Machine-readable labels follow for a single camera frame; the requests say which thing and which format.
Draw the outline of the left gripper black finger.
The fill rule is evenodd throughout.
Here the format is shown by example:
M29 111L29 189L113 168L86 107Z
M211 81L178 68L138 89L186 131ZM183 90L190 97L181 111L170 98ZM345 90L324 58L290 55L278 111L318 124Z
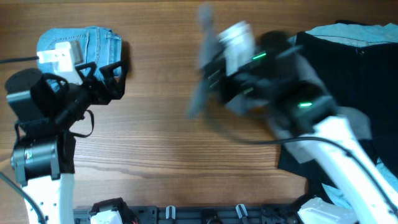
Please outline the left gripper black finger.
M96 81L96 77L95 77L96 68L97 68L96 64L94 62L90 62L90 63L76 66L75 70L77 71L78 76L81 78L81 80L83 82L85 82L85 81L93 82L93 81ZM84 69L89 70L89 73L87 74L87 76L84 76L84 74L82 73L82 70L84 70Z
M114 71L117 68L121 69L121 74L118 77L116 77L114 74ZM99 70L103 75L103 83L106 87L109 97L112 100L120 100L125 93L127 62L121 60L101 67Z

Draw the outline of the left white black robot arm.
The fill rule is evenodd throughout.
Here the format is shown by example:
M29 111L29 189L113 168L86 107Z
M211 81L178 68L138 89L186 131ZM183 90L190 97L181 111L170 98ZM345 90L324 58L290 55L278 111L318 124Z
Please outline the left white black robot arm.
M10 159L12 188L26 202L30 223L73 223L74 154L77 138L70 128L91 105L123 97L129 64L118 61L99 69L94 62L75 67L81 84L37 68L21 70L6 84L7 101L17 116Z

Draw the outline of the blue denim jeans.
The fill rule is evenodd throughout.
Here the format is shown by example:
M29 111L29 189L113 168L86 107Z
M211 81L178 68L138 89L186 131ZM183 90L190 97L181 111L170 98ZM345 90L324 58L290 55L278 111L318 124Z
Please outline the blue denim jeans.
M86 28L53 28L42 34L37 43L37 52L53 50L59 42L77 40L83 54L83 62L77 65L94 62L97 66L95 77L103 81L100 68L121 60L122 38L111 29L104 27ZM37 63L39 70L44 73L54 73L53 63ZM82 70L84 76L88 69Z

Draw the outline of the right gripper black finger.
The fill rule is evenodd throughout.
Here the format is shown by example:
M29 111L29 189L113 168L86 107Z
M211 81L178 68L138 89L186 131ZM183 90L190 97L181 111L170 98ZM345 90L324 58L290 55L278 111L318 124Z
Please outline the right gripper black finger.
M209 79L198 82L186 112L187 118L195 119L199 114L207 114L210 101L214 98L213 85L214 83Z
M201 70L222 53L223 46L216 34L213 6L209 2L199 6L197 20L204 34L197 57L197 69Z

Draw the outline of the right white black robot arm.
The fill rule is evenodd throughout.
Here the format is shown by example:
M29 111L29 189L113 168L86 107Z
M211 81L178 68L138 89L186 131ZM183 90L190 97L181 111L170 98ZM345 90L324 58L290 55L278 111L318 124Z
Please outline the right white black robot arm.
M198 54L202 78L188 116L210 117L207 103L215 98L235 113L267 108L262 116L298 162L315 160L342 191L360 223L396 223L397 192L363 151L352 124L313 68L301 46L281 31L256 43L244 21L221 33L212 7L202 4L198 21L204 39Z

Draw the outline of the grey cotton shorts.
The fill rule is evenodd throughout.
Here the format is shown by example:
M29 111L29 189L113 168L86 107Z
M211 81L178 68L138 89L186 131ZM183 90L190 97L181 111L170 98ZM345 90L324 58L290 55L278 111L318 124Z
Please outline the grey cotton shorts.
M357 109L337 105L315 70L299 55L300 46L291 44L285 32L269 31L254 40L252 60L273 57L279 61L280 77L274 98L264 101L238 95L225 104L230 110L246 114L252 108L267 106L269 124L290 151L297 148L297 141L306 134L315 133L316 124L329 117L346 119L345 129L352 130L356 139L372 139L368 117Z

